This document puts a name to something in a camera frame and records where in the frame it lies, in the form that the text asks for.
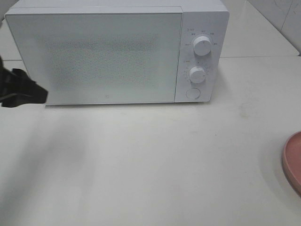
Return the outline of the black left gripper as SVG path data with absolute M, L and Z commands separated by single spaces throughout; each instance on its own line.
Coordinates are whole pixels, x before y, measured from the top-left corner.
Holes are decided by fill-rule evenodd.
M 22 69 L 6 69 L 0 58 L 0 105 L 15 108 L 24 104 L 45 104 L 48 91 Z

